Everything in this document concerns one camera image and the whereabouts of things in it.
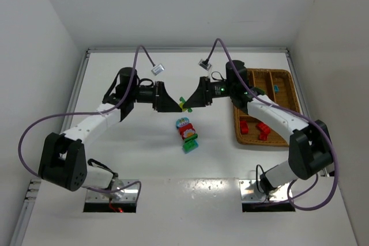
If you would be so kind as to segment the lime curved lego piece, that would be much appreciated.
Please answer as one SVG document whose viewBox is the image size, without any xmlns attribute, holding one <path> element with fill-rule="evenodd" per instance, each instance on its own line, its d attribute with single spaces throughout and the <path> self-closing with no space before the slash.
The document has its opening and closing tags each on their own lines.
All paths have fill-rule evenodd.
<svg viewBox="0 0 369 246">
<path fill-rule="evenodd" d="M 182 112 L 185 112 L 185 111 L 186 111 L 186 109 L 183 107 L 183 105 L 184 105 L 184 102 L 180 102 L 180 103 L 179 103 L 179 106 L 181 107 Z"/>
</svg>

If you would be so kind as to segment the green and blue lego stack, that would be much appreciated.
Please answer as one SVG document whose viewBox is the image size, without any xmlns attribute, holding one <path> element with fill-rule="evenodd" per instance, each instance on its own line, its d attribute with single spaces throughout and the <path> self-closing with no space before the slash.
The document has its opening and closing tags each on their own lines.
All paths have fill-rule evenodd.
<svg viewBox="0 0 369 246">
<path fill-rule="evenodd" d="M 183 144 L 182 149 L 187 154 L 198 147 L 198 142 L 196 140 L 191 140 Z"/>
</svg>

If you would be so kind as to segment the small red lego brick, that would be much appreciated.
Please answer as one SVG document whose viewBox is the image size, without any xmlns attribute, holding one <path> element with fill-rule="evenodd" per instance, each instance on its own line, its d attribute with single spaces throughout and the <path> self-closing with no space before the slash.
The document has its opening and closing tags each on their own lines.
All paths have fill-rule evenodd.
<svg viewBox="0 0 369 246">
<path fill-rule="evenodd" d="M 259 122 L 257 124 L 257 129 L 259 129 L 260 132 L 266 134 L 266 135 L 269 135 L 270 132 L 271 132 L 271 129 L 268 125 L 266 125 L 265 123 L 263 122 Z"/>
</svg>

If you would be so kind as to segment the red curved lego brick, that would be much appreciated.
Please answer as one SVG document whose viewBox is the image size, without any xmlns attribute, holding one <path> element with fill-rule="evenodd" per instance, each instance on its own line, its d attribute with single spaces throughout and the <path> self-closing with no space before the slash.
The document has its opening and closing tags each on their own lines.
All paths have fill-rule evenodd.
<svg viewBox="0 0 369 246">
<path fill-rule="evenodd" d="M 260 141 L 267 141 L 268 140 L 268 134 L 267 133 L 260 133 L 259 134 L 259 140 Z"/>
</svg>

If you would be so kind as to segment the red long lego brick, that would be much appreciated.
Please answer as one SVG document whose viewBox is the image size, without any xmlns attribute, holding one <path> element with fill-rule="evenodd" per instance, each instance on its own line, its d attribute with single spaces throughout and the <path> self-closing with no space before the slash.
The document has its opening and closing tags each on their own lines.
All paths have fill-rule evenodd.
<svg viewBox="0 0 369 246">
<path fill-rule="evenodd" d="M 240 127 L 240 133 L 242 135 L 246 135 L 249 133 L 249 128 L 248 128 L 248 124 L 246 120 L 241 120 L 239 122 L 239 127 Z"/>
</svg>

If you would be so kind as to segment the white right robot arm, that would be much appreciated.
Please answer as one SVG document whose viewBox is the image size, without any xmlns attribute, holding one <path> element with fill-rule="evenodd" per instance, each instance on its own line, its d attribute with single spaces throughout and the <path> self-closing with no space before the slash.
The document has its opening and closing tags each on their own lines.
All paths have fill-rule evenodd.
<svg viewBox="0 0 369 246">
<path fill-rule="evenodd" d="M 324 122 L 308 123 L 300 114 L 274 103 L 262 90 L 253 86 L 245 89 L 248 72 L 244 62 L 227 62 L 225 72 L 223 81 L 212 82 L 208 77 L 201 77 L 197 89 L 183 106 L 205 107 L 215 98 L 229 97 L 236 108 L 265 123 L 288 143 L 288 159 L 261 174 L 258 187 L 262 193 L 267 195 L 297 179 L 307 180 L 333 163 Z"/>
</svg>

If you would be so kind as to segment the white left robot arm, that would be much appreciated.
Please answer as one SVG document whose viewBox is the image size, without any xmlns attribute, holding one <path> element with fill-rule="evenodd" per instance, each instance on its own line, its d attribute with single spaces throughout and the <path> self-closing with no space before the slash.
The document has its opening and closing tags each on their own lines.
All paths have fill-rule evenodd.
<svg viewBox="0 0 369 246">
<path fill-rule="evenodd" d="M 41 179 L 69 191 L 79 188 L 108 192 L 118 174 L 88 158 L 91 144 L 109 128 L 123 121 L 135 103 L 148 103 L 161 113 L 181 112 L 161 81 L 141 85 L 136 69 L 120 69 L 95 112 L 61 134 L 45 141 L 38 174 Z"/>
</svg>

